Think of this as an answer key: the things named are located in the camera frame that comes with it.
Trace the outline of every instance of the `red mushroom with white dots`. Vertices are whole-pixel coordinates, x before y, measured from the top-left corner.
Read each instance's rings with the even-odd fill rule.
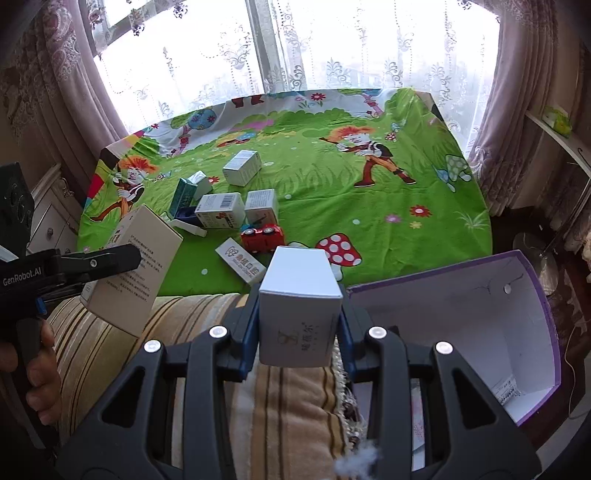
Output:
[[[354,267],[361,263],[361,255],[344,233],[333,233],[320,240],[314,248],[324,250],[337,281],[343,279],[341,267]]]

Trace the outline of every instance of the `box lid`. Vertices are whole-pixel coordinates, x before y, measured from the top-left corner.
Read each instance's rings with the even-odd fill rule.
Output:
[[[292,297],[343,298],[326,254],[316,248],[277,247],[259,292]]]

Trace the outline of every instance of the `lace curtain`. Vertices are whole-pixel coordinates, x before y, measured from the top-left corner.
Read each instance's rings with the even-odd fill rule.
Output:
[[[433,95],[466,155],[478,134],[499,22],[467,0],[185,0],[182,19],[179,1],[130,1],[88,5],[95,62],[129,131],[258,93],[412,86]],[[129,7],[143,15],[137,35]]]

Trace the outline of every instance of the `white box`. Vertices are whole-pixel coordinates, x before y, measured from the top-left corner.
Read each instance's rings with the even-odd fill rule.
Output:
[[[265,266],[232,238],[217,247],[216,252],[249,285],[260,282],[265,276]]]
[[[262,226],[267,223],[279,225],[279,204],[275,189],[248,192],[244,208],[250,225]]]
[[[405,342],[450,342],[517,425],[560,385],[550,306],[534,269],[517,250],[348,292],[376,325],[397,325]]]
[[[203,195],[208,194],[213,190],[213,185],[209,183],[209,178],[201,170],[195,172],[189,178],[188,181],[194,183],[197,186],[195,193],[193,194],[193,200],[199,201]]]
[[[183,237],[146,205],[131,210],[119,222],[105,248],[135,245],[142,255],[139,267],[88,282],[80,301],[97,317],[140,337],[182,241]]]
[[[204,195],[195,215],[205,228],[238,228],[244,221],[244,203],[237,192]]]
[[[224,177],[230,185],[245,186],[262,168],[257,151],[240,150],[226,166],[222,168]]]
[[[277,247],[259,289],[261,363],[330,365],[342,300],[324,251]]]

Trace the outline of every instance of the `pink curtain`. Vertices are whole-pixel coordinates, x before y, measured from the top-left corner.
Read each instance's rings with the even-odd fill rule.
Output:
[[[468,161],[491,215],[500,215],[519,191],[539,129],[525,111],[541,113],[556,55],[553,0],[476,0],[501,22],[491,95]]]
[[[90,53],[77,0],[50,0],[0,70],[0,100],[26,161],[61,163],[82,200],[101,149],[127,135]]]

